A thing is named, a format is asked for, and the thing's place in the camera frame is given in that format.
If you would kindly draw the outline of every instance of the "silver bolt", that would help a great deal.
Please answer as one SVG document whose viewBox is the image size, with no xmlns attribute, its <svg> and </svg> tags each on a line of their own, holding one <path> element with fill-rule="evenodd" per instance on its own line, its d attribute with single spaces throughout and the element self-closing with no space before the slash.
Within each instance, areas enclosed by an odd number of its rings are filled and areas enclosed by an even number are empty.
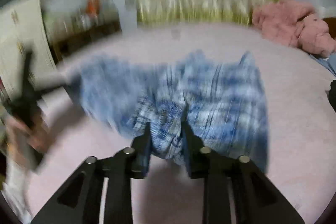
<svg viewBox="0 0 336 224">
<path fill-rule="evenodd" d="M 94 156 L 90 156 L 90 157 L 88 157 L 88 158 L 85 160 L 85 162 L 86 162 L 87 164 L 94 164 L 96 161 L 97 161 L 97 158 L 94 157 Z"/>
<path fill-rule="evenodd" d="M 126 147 L 124 148 L 124 153 L 125 154 L 133 154 L 135 152 L 135 149 L 133 147 Z"/>
<path fill-rule="evenodd" d="M 250 161 L 250 158 L 249 158 L 248 156 L 240 156 L 240 157 L 238 158 L 238 160 L 239 160 L 241 163 L 246 164 L 246 163 L 248 163 L 248 162 Z"/>
<path fill-rule="evenodd" d="M 199 150 L 202 154 L 209 154 L 211 152 L 211 148 L 204 146 Z"/>
</svg>

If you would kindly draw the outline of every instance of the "blue garment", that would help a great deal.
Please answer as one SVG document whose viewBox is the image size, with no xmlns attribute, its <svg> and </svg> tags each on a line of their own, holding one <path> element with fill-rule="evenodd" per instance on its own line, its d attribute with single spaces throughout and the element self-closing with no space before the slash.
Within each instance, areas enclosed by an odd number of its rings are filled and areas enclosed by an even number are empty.
<svg viewBox="0 0 336 224">
<path fill-rule="evenodd" d="M 323 58 L 318 55 L 309 55 L 312 59 L 324 66 L 336 77 L 336 54 L 332 54 L 328 58 Z"/>
<path fill-rule="evenodd" d="M 186 119 L 206 146 L 233 158 L 248 155 L 266 170 L 266 97 L 250 53 L 234 64 L 214 64 L 202 52 L 158 66 L 100 57 L 80 75 L 85 112 L 131 138 L 151 122 L 155 155 L 184 163 L 180 131 Z"/>
</svg>

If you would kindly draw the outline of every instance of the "wooden table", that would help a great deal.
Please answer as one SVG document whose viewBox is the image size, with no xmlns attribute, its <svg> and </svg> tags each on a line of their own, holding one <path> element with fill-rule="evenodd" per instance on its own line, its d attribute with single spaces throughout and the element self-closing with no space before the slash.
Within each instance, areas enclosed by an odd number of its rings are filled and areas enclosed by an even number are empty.
<svg viewBox="0 0 336 224">
<path fill-rule="evenodd" d="M 82 32 L 71 34 L 62 40 L 49 42 L 50 51 L 55 64 L 63 60 L 78 49 L 97 41 L 103 37 L 119 32 L 120 23 L 118 20 L 112 20 L 101 25 L 92 26 Z"/>
</svg>

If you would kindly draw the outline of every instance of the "cabinet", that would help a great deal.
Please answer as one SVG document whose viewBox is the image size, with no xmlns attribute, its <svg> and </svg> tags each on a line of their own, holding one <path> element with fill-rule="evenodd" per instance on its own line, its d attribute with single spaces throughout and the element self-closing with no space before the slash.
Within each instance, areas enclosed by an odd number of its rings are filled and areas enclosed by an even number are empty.
<svg viewBox="0 0 336 224">
<path fill-rule="evenodd" d="M 0 77 L 12 98 L 20 91 L 25 49 L 32 48 L 32 80 L 55 68 L 44 32 L 40 0 L 13 0 L 0 9 Z"/>
</svg>

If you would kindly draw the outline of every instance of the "pink blanket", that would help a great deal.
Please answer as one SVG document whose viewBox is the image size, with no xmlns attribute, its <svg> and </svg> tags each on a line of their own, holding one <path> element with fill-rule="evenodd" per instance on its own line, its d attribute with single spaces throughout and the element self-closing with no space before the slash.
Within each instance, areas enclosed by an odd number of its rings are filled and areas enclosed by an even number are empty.
<svg viewBox="0 0 336 224">
<path fill-rule="evenodd" d="M 336 41 L 326 22 L 320 20 L 310 3 L 283 0 L 257 7 L 252 23 L 263 37 L 288 47 L 328 57 L 336 51 Z"/>
</svg>

